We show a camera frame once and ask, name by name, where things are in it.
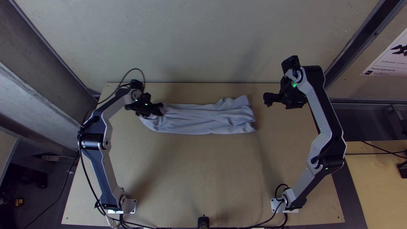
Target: black cable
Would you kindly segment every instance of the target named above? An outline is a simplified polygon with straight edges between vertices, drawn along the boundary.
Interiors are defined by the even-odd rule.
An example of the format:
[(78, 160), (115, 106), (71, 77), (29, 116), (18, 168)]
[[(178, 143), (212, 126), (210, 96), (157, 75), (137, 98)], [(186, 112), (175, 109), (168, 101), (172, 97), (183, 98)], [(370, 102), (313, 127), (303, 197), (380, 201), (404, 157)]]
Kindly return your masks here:
[[(123, 220), (123, 214), (120, 214), (119, 219), (120, 219), (120, 220)], [(128, 229), (128, 228), (123, 224), (123, 222), (120, 222), (120, 225), (121, 225), (124, 229)]]
[(266, 220), (266, 221), (264, 221), (264, 222), (261, 222), (261, 223), (258, 223), (258, 224), (253, 225), (253, 226), (242, 227), (241, 229), (252, 229), (252, 228), (258, 227), (258, 226), (260, 226), (260, 225), (263, 225), (263, 224), (265, 224), (265, 223), (268, 223), (270, 220), (272, 220), (272, 219), (274, 218), (274, 216), (275, 216), (276, 213), (277, 213), (277, 209), (278, 209), (283, 203), (284, 203), (284, 201), (281, 201), (281, 203), (278, 204), (278, 206), (277, 206), (276, 210), (274, 211), (273, 215), (272, 215), (268, 220)]
[(73, 160), (72, 165), (71, 165), (71, 167), (69, 168), (67, 177), (66, 177), (66, 179), (65, 179), (65, 184), (64, 184), (64, 186), (62, 187), (62, 190), (61, 190), (61, 193), (59, 194), (58, 199), (55, 200), (50, 206), (48, 206), (44, 211), (42, 211), (37, 217), (35, 217), (35, 219), (33, 219), (29, 224), (27, 224), (27, 225), (24, 227), (24, 229), (26, 229), (28, 226), (30, 226), (35, 220), (37, 220), (42, 214), (44, 214), (44, 212), (46, 212), (48, 209), (50, 209), (50, 208), (51, 208), (56, 202), (58, 202), (58, 200), (61, 198), (62, 194), (64, 193), (65, 186), (67, 185), (67, 182), (68, 182), (69, 172), (71, 171), (71, 169), (72, 169), (73, 165), (75, 164), (77, 158), (78, 158), (78, 154), (75, 155), (75, 159)]
[(144, 86), (145, 86), (145, 76), (144, 76), (144, 72), (143, 72), (142, 70), (140, 70), (139, 68), (132, 68), (132, 69), (130, 69), (128, 72), (126, 72), (126, 74), (124, 74), (122, 80), (120, 81), (119, 85), (118, 85), (117, 88), (114, 90), (114, 92), (112, 92), (107, 98), (105, 98), (105, 99), (102, 100), (101, 102), (98, 102), (96, 105), (99, 105), (99, 104), (105, 102), (106, 100), (110, 99), (110, 97), (113, 96), (113, 95), (117, 92), (117, 90), (120, 89), (121, 87), (130, 85), (130, 84), (124, 84), (124, 85), (121, 85), (121, 84), (122, 84), (123, 80), (126, 78), (126, 76), (127, 76), (131, 71), (133, 71), (133, 70), (138, 70), (139, 72), (141, 72), (141, 75), (143, 76)]
[(403, 153), (403, 152), (405, 152), (405, 151), (390, 152), (390, 151), (388, 151), (388, 150), (385, 150), (385, 149), (383, 149), (383, 148), (380, 148), (379, 146), (372, 145), (372, 144), (370, 144), (370, 143), (368, 143), (368, 142), (366, 142), (366, 141), (361, 141), (361, 142), (363, 142), (364, 144), (367, 144), (367, 145), (369, 145), (369, 146), (371, 146), (371, 147), (373, 147), (373, 148), (376, 148), (376, 149), (382, 150), (382, 151), (384, 151), (384, 152), (386, 152), (386, 153), (365, 153), (365, 154), (364, 154), (364, 153), (360, 153), (360, 154), (345, 154), (345, 155), (392, 154), (392, 155), (394, 155), (394, 156), (398, 156), (398, 157), (400, 157), (400, 158), (407, 159), (407, 157), (405, 157), (405, 156), (400, 156), (400, 155), (397, 155), (397, 154), (399, 154), (399, 153)]
[(282, 200), (283, 200), (283, 199), (281, 199), (281, 200), (277, 199), (277, 191), (279, 190), (279, 188), (280, 188), (281, 186), (286, 186), (287, 188), (289, 188), (288, 185), (286, 185), (286, 184), (280, 184), (279, 186), (277, 186), (276, 190), (274, 191), (274, 196), (275, 196), (276, 200), (278, 200), (278, 201), (282, 201)]
[(285, 224), (287, 223), (287, 221), (288, 221), (288, 214), (287, 213), (284, 213), (284, 222), (283, 222), (283, 224), (281, 224), (280, 226), (264, 226), (264, 228), (266, 228), (266, 229), (276, 229), (276, 228), (281, 228), (281, 229), (284, 229), (284, 227), (285, 227)]

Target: wooden table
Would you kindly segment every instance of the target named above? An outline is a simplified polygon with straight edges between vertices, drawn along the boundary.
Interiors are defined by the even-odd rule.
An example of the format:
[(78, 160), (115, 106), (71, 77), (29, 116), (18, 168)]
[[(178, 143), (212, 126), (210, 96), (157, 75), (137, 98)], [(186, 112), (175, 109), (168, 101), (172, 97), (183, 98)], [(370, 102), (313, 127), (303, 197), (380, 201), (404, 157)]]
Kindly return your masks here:
[[(369, 142), (391, 152), (407, 148), (407, 140)], [(347, 142), (347, 153), (382, 153), (362, 142)], [(396, 164), (405, 159), (393, 155), (346, 155), (349, 171), (369, 229), (405, 228), (407, 179)]]
[[(105, 85), (101, 99), (116, 83)], [(232, 135), (178, 135), (150, 131), (133, 111), (111, 118), (110, 157), (119, 186), (138, 200), (135, 214), (125, 220), (158, 227), (196, 227), (205, 214), (211, 226), (250, 226), (271, 215), (270, 198), (280, 183), (293, 185), (306, 168), (306, 157), (317, 131), (308, 106), (285, 110), (279, 103), (267, 108), (264, 92), (279, 84), (147, 83), (153, 102), (215, 103), (220, 98), (248, 95), (256, 117), (256, 132)], [(92, 167), (85, 165), (100, 195)], [(106, 226), (94, 209), (95, 198), (78, 166), (62, 223)], [(268, 225), (280, 225), (277, 214)], [(287, 225), (343, 222), (331, 176), (308, 196)]]

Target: white cloth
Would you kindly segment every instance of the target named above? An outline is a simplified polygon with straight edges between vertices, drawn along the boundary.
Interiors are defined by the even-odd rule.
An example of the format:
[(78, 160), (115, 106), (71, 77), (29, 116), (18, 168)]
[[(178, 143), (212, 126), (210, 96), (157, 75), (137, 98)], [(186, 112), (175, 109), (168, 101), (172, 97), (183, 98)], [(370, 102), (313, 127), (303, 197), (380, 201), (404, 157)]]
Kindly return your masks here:
[(164, 104), (163, 116), (140, 120), (152, 131), (172, 134), (241, 134), (255, 131), (255, 121), (246, 95), (220, 99), (215, 104)]

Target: silver arm panel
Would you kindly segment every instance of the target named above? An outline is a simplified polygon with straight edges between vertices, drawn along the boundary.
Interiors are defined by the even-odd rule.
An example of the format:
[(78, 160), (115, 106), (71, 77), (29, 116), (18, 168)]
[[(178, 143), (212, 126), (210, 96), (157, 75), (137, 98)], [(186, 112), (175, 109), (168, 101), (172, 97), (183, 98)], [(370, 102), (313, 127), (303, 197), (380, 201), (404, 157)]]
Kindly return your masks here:
[(109, 119), (125, 105), (132, 104), (142, 92), (139, 89), (119, 89), (116, 96), (96, 109), (83, 124), (79, 147), (92, 163), (102, 195), (100, 202), (109, 213), (135, 213), (137, 201), (126, 198), (117, 185), (109, 152), (112, 126)]
[[(311, 84), (307, 72), (316, 74), (319, 79), (313, 79)], [(298, 212), (298, 208), (303, 207), (307, 201), (306, 196), (313, 188), (326, 175), (342, 167), (346, 144), (343, 140), (342, 128), (323, 88), (324, 76), (319, 66), (310, 66), (307, 69), (301, 67), (295, 71), (289, 69), (284, 77), (289, 78), (293, 87), (297, 87), (306, 95), (319, 132), (311, 144), (306, 168), (298, 181), (292, 188), (285, 189), (281, 196), (270, 199), (273, 212)], [(281, 200), (284, 200), (286, 205), (282, 204), (277, 209)]]

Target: metal frame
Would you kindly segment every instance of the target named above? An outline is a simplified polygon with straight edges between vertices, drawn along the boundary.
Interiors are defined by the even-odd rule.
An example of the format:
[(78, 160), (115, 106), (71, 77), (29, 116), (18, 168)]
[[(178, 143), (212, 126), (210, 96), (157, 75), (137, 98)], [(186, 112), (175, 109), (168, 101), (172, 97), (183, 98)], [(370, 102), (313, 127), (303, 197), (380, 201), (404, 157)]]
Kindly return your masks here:
[(325, 88), (329, 88), (337, 80), (406, 3), (406, 0), (380, 0), (341, 53), (325, 71)]
[(9, 0), (9, 3), (17, 10), (17, 12), (21, 15), (21, 17), (25, 20), (25, 22), (33, 29), (35, 34), (42, 40), (44, 45), (52, 52), (52, 54), (59, 60), (59, 62), (68, 70), (68, 72), (76, 79), (76, 81), (88, 92), (92, 98), (96, 100), (93, 94), (88, 90), (85, 84), (79, 79), (79, 77), (72, 71), (72, 69), (65, 63), (65, 61), (58, 55), (58, 53), (52, 48), (52, 46), (48, 43), (48, 41), (44, 38), (44, 36), (40, 33), (40, 31), (35, 27), (35, 25), (31, 22), (31, 20), (27, 17), (27, 15), (22, 11), (22, 9), (18, 6), (18, 4), (14, 0)]

